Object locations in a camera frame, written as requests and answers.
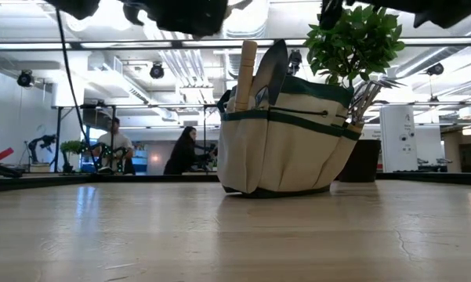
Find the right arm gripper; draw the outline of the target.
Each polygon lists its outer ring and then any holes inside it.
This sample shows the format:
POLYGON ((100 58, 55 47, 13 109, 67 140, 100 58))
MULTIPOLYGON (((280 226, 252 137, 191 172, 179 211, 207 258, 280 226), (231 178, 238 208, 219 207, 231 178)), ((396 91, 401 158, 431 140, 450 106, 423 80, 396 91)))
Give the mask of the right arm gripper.
POLYGON ((322 0, 319 23, 321 29, 331 30, 342 15, 343 0, 322 0))

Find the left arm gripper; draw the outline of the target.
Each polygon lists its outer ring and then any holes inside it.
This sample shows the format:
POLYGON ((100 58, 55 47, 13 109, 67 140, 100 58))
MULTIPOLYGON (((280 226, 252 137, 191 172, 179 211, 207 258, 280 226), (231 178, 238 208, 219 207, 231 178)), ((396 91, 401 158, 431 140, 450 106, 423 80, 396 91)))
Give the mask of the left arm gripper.
POLYGON ((143 26, 138 18, 144 11, 158 29, 190 34, 195 37, 212 36, 223 25, 228 0, 121 0, 125 18, 143 26))

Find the wide pointed trowel wooden handle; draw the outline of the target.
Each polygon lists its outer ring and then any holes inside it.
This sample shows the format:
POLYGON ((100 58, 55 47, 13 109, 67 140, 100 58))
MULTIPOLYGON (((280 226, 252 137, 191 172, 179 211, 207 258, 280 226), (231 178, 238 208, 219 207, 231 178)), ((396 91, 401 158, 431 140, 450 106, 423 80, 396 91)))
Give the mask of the wide pointed trowel wooden handle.
POLYGON ((249 95, 255 99, 258 91, 266 86, 269 91, 269 106, 273 106, 277 102, 287 70, 287 45, 284 39, 279 39, 264 54, 253 78, 249 95))

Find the hand fork wooden handle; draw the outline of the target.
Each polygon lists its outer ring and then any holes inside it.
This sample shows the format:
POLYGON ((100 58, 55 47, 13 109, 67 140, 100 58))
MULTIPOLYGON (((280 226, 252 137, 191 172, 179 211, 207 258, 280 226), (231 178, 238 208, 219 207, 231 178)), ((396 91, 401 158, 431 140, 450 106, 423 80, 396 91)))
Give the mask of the hand fork wooden handle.
POLYGON ((380 81, 363 81, 355 90, 349 108, 352 125, 363 124, 365 111, 370 107, 372 101, 383 87, 384 85, 380 81))

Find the beige green-trimmed gardening bag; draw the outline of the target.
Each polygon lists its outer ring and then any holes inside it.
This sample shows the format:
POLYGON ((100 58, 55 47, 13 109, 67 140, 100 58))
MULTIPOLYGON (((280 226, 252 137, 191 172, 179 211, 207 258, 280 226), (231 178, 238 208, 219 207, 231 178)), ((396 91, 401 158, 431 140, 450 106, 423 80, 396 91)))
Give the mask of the beige green-trimmed gardening bag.
POLYGON ((327 190, 345 166, 362 127, 347 122, 353 92, 287 76, 277 102, 265 110, 234 109, 235 91, 218 102, 221 116, 217 175, 227 192, 327 190))

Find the green leafy plant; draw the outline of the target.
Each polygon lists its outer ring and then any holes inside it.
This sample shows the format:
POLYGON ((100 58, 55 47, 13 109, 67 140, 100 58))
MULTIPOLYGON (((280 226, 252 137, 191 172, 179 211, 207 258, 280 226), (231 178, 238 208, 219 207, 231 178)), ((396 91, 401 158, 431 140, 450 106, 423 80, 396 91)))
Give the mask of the green leafy plant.
POLYGON ((368 81, 373 73, 385 74, 405 48, 398 16, 385 8, 343 8, 331 30, 321 29, 319 15, 318 22, 310 25, 304 45, 312 73, 324 76, 327 85, 351 88, 356 78, 368 81))

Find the person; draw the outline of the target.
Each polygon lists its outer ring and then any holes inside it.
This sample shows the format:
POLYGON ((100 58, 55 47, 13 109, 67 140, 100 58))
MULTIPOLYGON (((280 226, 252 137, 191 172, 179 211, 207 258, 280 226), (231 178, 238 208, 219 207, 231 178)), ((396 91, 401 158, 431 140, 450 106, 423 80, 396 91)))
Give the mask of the person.
POLYGON ((119 131, 120 120, 116 117, 112 124, 109 125, 109 130, 102 134, 97 142, 104 144, 106 148, 113 150, 113 158, 110 155, 102 157, 102 146, 98 146, 93 150, 93 153, 101 160, 101 165, 105 167, 112 167, 112 169, 118 171, 118 162, 122 162, 122 173, 124 175, 135 175, 136 171, 132 164, 133 157, 133 145, 129 137, 125 136, 119 131))
POLYGON ((207 161, 214 157, 214 151, 207 154, 196 154, 195 145, 197 129, 187 126, 177 139, 170 157, 165 165, 165 175, 182 175, 199 161, 207 161))

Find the white kiosk cabinet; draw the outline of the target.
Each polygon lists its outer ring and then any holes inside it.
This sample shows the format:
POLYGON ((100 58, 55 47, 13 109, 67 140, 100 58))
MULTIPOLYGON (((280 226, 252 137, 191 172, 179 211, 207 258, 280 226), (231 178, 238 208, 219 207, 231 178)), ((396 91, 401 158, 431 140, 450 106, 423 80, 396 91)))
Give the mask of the white kiosk cabinet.
POLYGON ((412 106, 384 106, 379 117, 383 171, 416 171, 418 162, 412 106))

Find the black plant pot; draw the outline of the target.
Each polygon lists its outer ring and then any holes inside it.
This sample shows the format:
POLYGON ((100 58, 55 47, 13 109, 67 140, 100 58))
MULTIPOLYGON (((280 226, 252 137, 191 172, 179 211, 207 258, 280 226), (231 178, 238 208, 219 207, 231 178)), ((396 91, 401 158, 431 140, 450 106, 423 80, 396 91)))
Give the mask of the black plant pot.
POLYGON ((343 183, 372 183, 376 179, 381 141, 361 139, 353 148, 338 179, 343 183))

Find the background robot with green lights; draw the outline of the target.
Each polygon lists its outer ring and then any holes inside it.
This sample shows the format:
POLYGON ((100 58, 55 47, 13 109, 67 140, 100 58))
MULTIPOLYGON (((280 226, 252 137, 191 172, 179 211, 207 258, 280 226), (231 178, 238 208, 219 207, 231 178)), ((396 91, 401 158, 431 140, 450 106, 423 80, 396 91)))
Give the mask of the background robot with green lights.
POLYGON ((121 174, 124 172, 125 156, 128 152, 127 148, 121 146, 113 149, 111 146, 108 146, 105 143, 96 143, 89 146, 83 143, 80 147, 80 153, 92 153, 92 151, 97 147, 100 148, 100 154, 93 162, 96 173, 121 174))

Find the small background plant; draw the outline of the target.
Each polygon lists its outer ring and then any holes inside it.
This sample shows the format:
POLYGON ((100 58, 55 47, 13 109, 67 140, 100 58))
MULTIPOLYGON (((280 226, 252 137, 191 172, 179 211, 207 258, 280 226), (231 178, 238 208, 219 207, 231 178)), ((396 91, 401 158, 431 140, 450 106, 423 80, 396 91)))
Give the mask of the small background plant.
POLYGON ((63 173, 72 173, 73 166, 70 164, 69 155, 79 155, 83 149, 83 143, 77 140, 65 141, 60 145, 60 151, 63 156, 63 173))

